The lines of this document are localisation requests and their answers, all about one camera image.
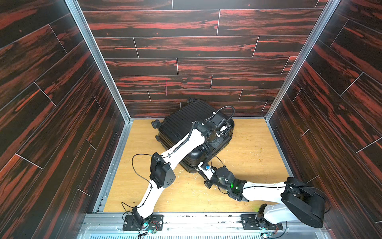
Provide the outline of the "black hard-shell suitcase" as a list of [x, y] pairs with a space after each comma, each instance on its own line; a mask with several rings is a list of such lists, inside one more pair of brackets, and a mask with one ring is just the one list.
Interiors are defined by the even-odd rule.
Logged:
[[[221, 114], [225, 117], [227, 125], [231, 127], [230, 131], [223, 136], [227, 140], [227, 146], [233, 137], [235, 126], [232, 116], [228, 116], [224, 113], [227, 108], [232, 109], [232, 114], [235, 113], [235, 109], [232, 106], [223, 106], [217, 110], [203, 100], [189, 98], [185, 106], [182, 106], [176, 112], [165, 117], [162, 122], [159, 120], [152, 122], [152, 126], [159, 131], [156, 139], [168, 150], [186, 136], [194, 121], [207, 121], [210, 120], [214, 114]], [[201, 162], [211, 160], [222, 149], [223, 148], [213, 149], [209, 144], [203, 144], [191, 151], [180, 162], [180, 165], [187, 172], [196, 173], [197, 167]]]

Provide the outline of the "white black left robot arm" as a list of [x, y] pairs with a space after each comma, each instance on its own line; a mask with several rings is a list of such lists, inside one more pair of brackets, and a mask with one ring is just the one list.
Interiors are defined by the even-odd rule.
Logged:
[[174, 169], [194, 149], [203, 144], [210, 144], [213, 149], [223, 145], [223, 136], [231, 127], [225, 120], [219, 123], [208, 121], [194, 121], [190, 131], [167, 151], [151, 155], [150, 179], [148, 188], [141, 202], [132, 208], [135, 225], [144, 229], [150, 222], [154, 207], [164, 189], [171, 186], [176, 179]]

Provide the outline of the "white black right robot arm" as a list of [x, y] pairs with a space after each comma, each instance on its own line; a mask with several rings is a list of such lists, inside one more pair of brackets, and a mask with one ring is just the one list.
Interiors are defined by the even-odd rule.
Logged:
[[207, 188], [215, 185], [235, 201], [263, 201], [256, 217], [263, 228], [296, 220], [313, 228], [323, 227], [326, 195], [296, 178], [265, 184], [240, 180], [225, 166], [200, 165], [197, 172], [205, 179]]

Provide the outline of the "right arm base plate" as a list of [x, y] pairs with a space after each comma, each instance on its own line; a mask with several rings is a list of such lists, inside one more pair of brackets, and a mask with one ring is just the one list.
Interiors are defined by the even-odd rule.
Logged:
[[270, 223], [257, 214], [241, 214], [239, 222], [244, 230], [276, 230], [278, 228], [276, 224]]

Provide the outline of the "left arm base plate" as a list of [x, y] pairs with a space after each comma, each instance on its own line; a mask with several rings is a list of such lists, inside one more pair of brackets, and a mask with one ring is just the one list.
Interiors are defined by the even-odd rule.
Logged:
[[145, 231], [150, 233], [156, 233], [163, 229], [164, 215], [154, 214], [150, 217], [139, 221], [134, 218], [133, 215], [125, 215], [123, 222], [123, 231]]

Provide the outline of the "aluminium left floor rail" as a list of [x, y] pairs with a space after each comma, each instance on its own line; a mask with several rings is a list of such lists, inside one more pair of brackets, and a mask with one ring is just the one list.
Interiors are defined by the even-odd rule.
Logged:
[[117, 170], [118, 170], [118, 167], [119, 167], [119, 164], [126, 146], [128, 136], [130, 134], [130, 131], [133, 125], [133, 121], [134, 120], [131, 119], [129, 122], [126, 122], [123, 127], [113, 158], [109, 164], [108, 171], [102, 183], [102, 187], [95, 201], [95, 205], [92, 208], [92, 214], [104, 212], [104, 208], [105, 208], [108, 196], [110, 194], [110, 190], [111, 190], [113, 181], [115, 179], [115, 175], [117, 173]]

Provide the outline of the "aluminium front frame rail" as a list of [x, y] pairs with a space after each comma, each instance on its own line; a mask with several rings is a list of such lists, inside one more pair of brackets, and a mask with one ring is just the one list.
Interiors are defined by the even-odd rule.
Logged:
[[273, 230], [245, 230], [242, 213], [162, 213], [163, 220], [154, 223], [156, 233], [124, 231], [122, 213], [87, 214], [79, 229], [79, 239], [261, 239], [265, 233], [276, 232], [270, 238], [286, 236], [283, 224]]

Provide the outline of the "aluminium right corner post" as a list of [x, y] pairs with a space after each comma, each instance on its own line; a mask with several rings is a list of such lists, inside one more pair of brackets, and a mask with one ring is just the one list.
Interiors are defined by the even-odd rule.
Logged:
[[297, 56], [297, 59], [295, 60], [293, 66], [291, 67], [289, 73], [287, 74], [284, 83], [282, 84], [275, 100], [273, 101], [273, 104], [271, 105], [270, 109], [265, 115], [265, 121], [267, 124], [270, 124], [272, 115], [276, 111], [278, 105], [281, 103], [284, 95], [286, 94], [287, 90], [291, 86], [294, 78], [298, 74], [300, 68], [302, 67], [308, 55], [310, 54], [311, 50], [313, 49], [314, 45], [316, 44], [318, 38], [320, 37], [323, 30], [325, 29], [330, 18], [332, 17], [335, 10], [337, 9], [339, 3], [340, 3], [340, 0], [330, 0], [327, 2], [326, 6], [321, 12], [316, 24], [314, 25], [310, 35], [308, 36], [306, 40], [306, 43], [302, 47], [301, 52]]

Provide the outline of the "aluminium corner post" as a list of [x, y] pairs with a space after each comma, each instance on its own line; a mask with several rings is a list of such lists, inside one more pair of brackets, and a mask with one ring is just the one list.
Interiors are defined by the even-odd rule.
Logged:
[[301, 52], [297, 56], [297, 59], [295, 60], [293, 66], [291, 67], [289, 73], [287, 74], [284, 83], [282, 84], [275, 100], [273, 101], [273, 104], [271, 105], [270, 109], [265, 115], [265, 121], [267, 124], [270, 124], [272, 115], [276, 111], [278, 105], [281, 103], [284, 95], [286, 94], [287, 90], [291, 86], [294, 78], [298, 74], [300, 68], [302, 67], [308, 55], [310, 54], [311, 50], [313, 49], [314, 45], [316, 44], [318, 38], [320, 37], [323, 30], [325, 29], [330, 18], [332, 17], [335, 10], [337, 9], [339, 3], [340, 3], [340, 0], [330, 0], [327, 2], [326, 6], [321, 12], [316, 24], [314, 25], [310, 35], [308, 36], [306, 40], [306, 43], [302, 47]]
[[113, 80], [113, 77], [107, 67], [107, 64], [102, 56], [102, 53], [99, 49], [99, 46], [96, 43], [96, 40], [90, 30], [90, 27], [86, 21], [86, 18], [81, 10], [81, 7], [78, 1], [75, 0], [65, 0], [65, 4], [67, 5], [69, 12], [71, 13], [98, 69], [101, 72], [101, 75], [114, 99], [116, 105], [126, 123], [131, 121], [131, 116], [123, 102], [121, 94], [118, 91], [116, 83]]

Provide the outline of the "aluminium left corner post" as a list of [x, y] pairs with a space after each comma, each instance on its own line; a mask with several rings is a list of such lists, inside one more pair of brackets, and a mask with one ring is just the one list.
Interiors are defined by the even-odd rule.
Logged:
[[98, 69], [101, 72], [101, 75], [114, 99], [116, 105], [126, 123], [131, 121], [131, 116], [123, 102], [121, 94], [118, 91], [116, 83], [113, 80], [113, 77], [107, 67], [107, 64], [102, 56], [102, 53], [99, 49], [99, 46], [96, 43], [96, 40], [90, 30], [90, 27], [86, 21], [86, 18], [81, 10], [81, 7], [78, 1], [75, 0], [65, 0], [65, 4], [67, 5], [69, 12], [71, 13]]

